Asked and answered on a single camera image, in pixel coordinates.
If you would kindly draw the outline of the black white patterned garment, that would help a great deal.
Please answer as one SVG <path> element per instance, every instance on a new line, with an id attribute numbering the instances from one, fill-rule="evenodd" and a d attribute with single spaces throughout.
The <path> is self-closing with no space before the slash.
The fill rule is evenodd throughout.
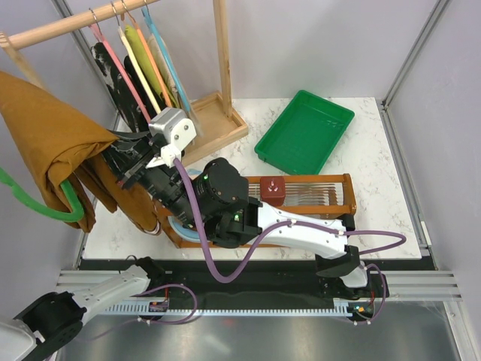
<path id="1" fill-rule="evenodd" d="M 129 132 L 148 131 L 147 121 L 138 110 L 136 101 L 124 80 L 121 79 L 119 71 L 108 55 L 104 45 L 98 42 L 91 47 L 90 51 L 95 60 L 95 64 L 102 74 L 107 90 L 116 105 L 119 115 L 130 129 Z M 115 148 L 115 145 L 110 145 L 109 148 Z"/>

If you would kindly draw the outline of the orange hanger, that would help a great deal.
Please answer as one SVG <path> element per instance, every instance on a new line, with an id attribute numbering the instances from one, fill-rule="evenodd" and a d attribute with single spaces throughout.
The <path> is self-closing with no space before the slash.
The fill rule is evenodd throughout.
<path id="1" fill-rule="evenodd" d="M 146 92 L 147 99 L 157 114 L 165 107 L 178 108 L 179 105 L 161 76 L 140 26 L 127 10 L 126 3 L 124 1 L 121 3 L 131 25 L 125 21 L 124 15 L 122 15 L 124 29 L 120 29 L 118 33 L 134 67 L 134 73 L 141 82 L 141 88 Z"/>

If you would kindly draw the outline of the pink hanger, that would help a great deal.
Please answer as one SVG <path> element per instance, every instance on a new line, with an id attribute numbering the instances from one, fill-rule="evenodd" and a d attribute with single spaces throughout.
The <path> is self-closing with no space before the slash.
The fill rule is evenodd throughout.
<path id="1" fill-rule="evenodd" d="M 138 95 L 137 90 L 135 89 L 134 84 L 132 83 L 130 77 L 128 76 L 126 70 L 124 69 L 122 63 L 120 62 L 118 56 L 115 54 L 113 51 L 112 47 L 108 43 L 107 39 L 103 36 L 101 29 L 98 25 L 98 18 L 95 15 L 95 12 L 92 8 L 89 8 L 90 12 L 92 13 L 92 16 L 95 21 L 95 25 L 89 26 L 91 29 L 93 35 L 95 36 L 95 39 L 102 43 L 110 56 L 110 58 L 113 60 L 114 65 L 116 66 L 117 70 L 119 71 L 120 77 L 124 82 L 126 83 L 127 87 L 129 88 L 130 93 L 132 94 L 134 100 L 137 103 L 138 110 L 143 114 L 144 119 L 147 121 L 147 123 L 150 121 L 150 116 L 148 114 L 148 111 L 146 107 L 144 106 L 144 103 L 141 101 L 140 96 Z"/>

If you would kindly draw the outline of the green plastic tray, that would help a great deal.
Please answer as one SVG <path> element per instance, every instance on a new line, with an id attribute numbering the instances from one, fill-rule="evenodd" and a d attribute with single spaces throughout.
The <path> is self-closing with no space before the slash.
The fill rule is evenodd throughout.
<path id="1" fill-rule="evenodd" d="M 355 113 L 300 90 L 254 147 L 258 158 L 290 175 L 318 174 Z"/>

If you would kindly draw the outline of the blue hanger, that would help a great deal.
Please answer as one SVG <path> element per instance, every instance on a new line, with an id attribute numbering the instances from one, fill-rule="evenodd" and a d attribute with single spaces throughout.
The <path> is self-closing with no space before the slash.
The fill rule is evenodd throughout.
<path id="1" fill-rule="evenodd" d="M 167 48 L 164 40 L 162 39 L 162 36 L 161 36 L 160 31 L 158 30 L 156 24 L 153 22 L 153 18 L 151 17 L 147 6 L 145 6 L 145 8 L 142 10 L 142 14 L 144 16 L 144 21 L 145 21 L 148 29 L 150 30 L 151 34 L 155 36 L 155 39 L 156 39 L 158 45 L 160 46 L 160 48 L 162 50 L 164 58 L 165 58 L 165 60 L 168 64 L 168 68 L 173 73 L 173 76 L 175 78 L 175 82 L 177 84 L 179 84 L 178 81 L 180 81 L 180 79 L 179 79 L 179 77 L 177 75 L 177 72 L 175 70 L 174 63 L 172 62 L 172 59 L 170 57 L 170 53 L 168 52 L 168 48 Z"/>

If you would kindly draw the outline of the red cube power socket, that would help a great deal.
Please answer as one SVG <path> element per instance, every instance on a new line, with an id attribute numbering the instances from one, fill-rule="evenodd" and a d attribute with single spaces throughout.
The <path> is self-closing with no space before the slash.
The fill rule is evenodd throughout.
<path id="1" fill-rule="evenodd" d="M 283 205 L 286 198 L 286 183 L 282 176 L 260 177 L 260 198 L 273 207 Z"/>

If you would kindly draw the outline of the wooden clothes rack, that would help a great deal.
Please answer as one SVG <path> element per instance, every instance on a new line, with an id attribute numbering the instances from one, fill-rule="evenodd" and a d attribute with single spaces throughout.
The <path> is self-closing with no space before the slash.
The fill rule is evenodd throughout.
<path id="1" fill-rule="evenodd" d="M 147 9 L 150 1 L 114 2 L 99 8 L 74 14 L 28 31 L 8 36 L 1 33 L 1 49 L 23 73 L 26 79 L 37 87 L 48 90 L 38 73 L 21 54 L 23 48 L 40 44 L 59 36 L 76 32 L 84 27 L 124 14 L 137 8 Z M 212 93 L 193 102 L 193 113 L 198 115 L 200 138 L 187 147 L 184 163 L 190 165 L 227 145 L 248 135 L 248 125 L 233 108 L 231 94 L 231 72 L 228 48 L 228 20 L 224 1 L 213 2 L 216 28 L 216 44 L 219 58 L 221 92 Z"/>

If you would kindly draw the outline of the green velvet hanger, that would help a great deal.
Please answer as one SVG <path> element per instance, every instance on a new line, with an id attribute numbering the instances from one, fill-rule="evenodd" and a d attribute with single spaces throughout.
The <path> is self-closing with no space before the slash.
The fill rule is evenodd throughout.
<path id="1" fill-rule="evenodd" d="M 1 168 L 1 183 L 8 186 L 14 198 L 25 205 L 30 210 L 41 214 L 50 219 L 59 220 L 66 223 L 74 223 L 83 218 L 85 211 L 82 203 L 68 180 L 61 182 L 60 187 L 65 194 L 68 204 L 71 206 L 70 212 L 57 211 L 33 199 L 24 189 L 3 169 Z"/>

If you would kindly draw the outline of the yellow-green garment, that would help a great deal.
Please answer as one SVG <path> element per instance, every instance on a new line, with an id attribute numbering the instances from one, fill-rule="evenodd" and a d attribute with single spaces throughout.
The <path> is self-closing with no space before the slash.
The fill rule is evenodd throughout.
<path id="1" fill-rule="evenodd" d="M 178 108 L 174 97 L 170 95 L 166 84 L 156 66 L 153 55 L 147 45 L 147 41 L 138 26 L 125 25 L 125 38 L 129 44 L 133 57 L 137 62 L 146 82 L 152 87 L 151 93 L 161 97 L 161 100 L 169 106 Z"/>

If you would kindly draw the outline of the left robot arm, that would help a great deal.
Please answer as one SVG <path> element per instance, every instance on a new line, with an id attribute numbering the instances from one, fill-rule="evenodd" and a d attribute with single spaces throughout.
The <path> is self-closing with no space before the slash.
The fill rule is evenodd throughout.
<path id="1" fill-rule="evenodd" d="M 159 295 L 164 287 L 165 270 L 144 257 L 93 287 L 46 293 L 15 317 L 1 319 L 1 359 L 46 360 L 110 306 L 143 292 Z"/>

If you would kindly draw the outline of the cream hanger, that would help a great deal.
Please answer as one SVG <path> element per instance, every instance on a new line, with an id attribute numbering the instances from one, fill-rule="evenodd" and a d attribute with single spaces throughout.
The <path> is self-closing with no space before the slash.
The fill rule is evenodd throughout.
<path id="1" fill-rule="evenodd" d="M 135 18 L 127 10 L 126 3 L 124 1 L 121 1 L 121 4 L 122 4 L 123 10 L 124 10 L 124 13 L 121 14 L 120 16 L 121 16 L 121 20 L 122 20 L 124 28 L 122 28 L 122 27 L 119 28 L 119 36 L 120 36 L 120 39 L 121 39 L 121 41 L 124 45 L 124 48 L 127 50 L 128 56 L 129 56 L 130 60 L 132 61 L 132 64 L 135 68 L 135 71 L 137 72 L 137 75 L 140 78 L 140 81 L 141 81 L 145 91 L 147 92 L 147 96 L 148 96 L 148 98 L 151 102 L 151 105 L 152 105 L 152 108 L 153 108 L 153 111 L 154 111 L 154 116 L 156 116 L 157 114 L 159 114 L 161 112 L 161 109 L 162 109 L 162 107 L 161 107 L 161 97 L 157 96 L 156 94 L 151 93 L 152 87 L 146 82 L 146 79 L 144 78 L 144 75 L 142 74 L 142 71 L 140 70 L 137 62 L 135 61 L 135 58 L 133 57 L 132 50 L 131 50 L 129 44 L 127 43 L 127 41 L 126 41 L 125 34 L 124 34 L 125 25 L 138 26 L 139 28 L 140 28 L 140 26 L 136 22 Z"/>

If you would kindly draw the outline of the brown wooden shelf rack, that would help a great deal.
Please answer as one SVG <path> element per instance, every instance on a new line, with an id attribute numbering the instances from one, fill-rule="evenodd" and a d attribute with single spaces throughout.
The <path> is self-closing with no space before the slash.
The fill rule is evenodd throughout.
<path id="1" fill-rule="evenodd" d="M 259 200 L 260 177 L 265 176 L 248 178 L 249 194 Z M 322 220 L 340 219 L 347 229 L 355 228 L 357 205 L 349 174 L 282 177 L 286 183 L 286 198 L 281 210 Z"/>

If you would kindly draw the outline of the beige garment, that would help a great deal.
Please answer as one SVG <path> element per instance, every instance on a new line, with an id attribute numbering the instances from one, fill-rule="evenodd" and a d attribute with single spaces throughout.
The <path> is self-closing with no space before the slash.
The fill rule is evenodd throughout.
<path id="1" fill-rule="evenodd" d="M 197 135 L 202 136 L 204 132 L 202 130 L 200 120 L 193 109 L 192 103 L 190 102 L 182 83 L 180 81 L 178 81 L 179 84 L 175 82 L 173 73 L 168 68 L 168 64 L 154 35 L 149 36 L 147 39 L 147 45 L 153 55 L 153 59 L 164 83 L 168 88 L 168 91 L 170 92 L 170 95 L 174 97 L 174 100 L 177 102 L 179 108 L 182 108 L 189 115 L 189 118 L 194 123 Z"/>

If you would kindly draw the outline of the mustard brown trousers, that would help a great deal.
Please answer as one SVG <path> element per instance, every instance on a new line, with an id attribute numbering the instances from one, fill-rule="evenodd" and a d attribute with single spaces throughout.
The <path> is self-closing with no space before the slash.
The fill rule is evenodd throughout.
<path id="1" fill-rule="evenodd" d="M 140 185 L 117 184 L 103 151 L 117 138 L 103 126 L 47 91 L 6 72 L 1 73 L 1 115 L 46 205 L 56 211 L 71 206 L 60 184 L 69 181 L 85 214 L 71 227 L 91 232 L 92 193 L 109 212 L 121 210 L 142 232 L 162 230 L 157 202 Z"/>

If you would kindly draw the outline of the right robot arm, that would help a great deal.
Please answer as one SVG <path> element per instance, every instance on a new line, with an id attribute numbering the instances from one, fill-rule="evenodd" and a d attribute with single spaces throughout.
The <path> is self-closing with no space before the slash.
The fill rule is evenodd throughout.
<path id="1" fill-rule="evenodd" d="M 210 253 L 210 244 L 224 248 L 250 246 L 246 256 L 262 243 L 308 250 L 322 263 L 319 275 L 339 278 L 346 291 L 361 296 L 371 288 L 371 278 L 359 259 L 357 247 L 347 243 L 342 225 L 328 228 L 321 220 L 282 211 L 249 195 L 249 181 L 226 159 L 209 162 L 191 179 L 180 164 L 183 149 L 195 138 L 193 126 L 172 131 L 151 126 L 146 132 L 116 132 L 117 140 L 102 157 L 124 190 L 140 186 L 180 222 L 181 229 L 196 231 L 211 274 L 227 284 Z"/>

